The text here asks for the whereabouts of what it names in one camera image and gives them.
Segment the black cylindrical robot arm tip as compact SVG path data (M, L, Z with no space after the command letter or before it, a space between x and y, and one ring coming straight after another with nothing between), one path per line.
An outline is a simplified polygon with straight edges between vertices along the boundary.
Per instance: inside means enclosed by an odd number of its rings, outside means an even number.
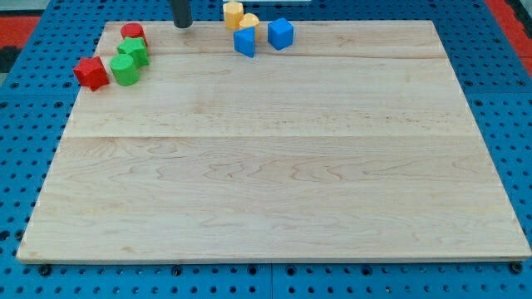
M189 0L169 0L175 27L185 29L193 24Z

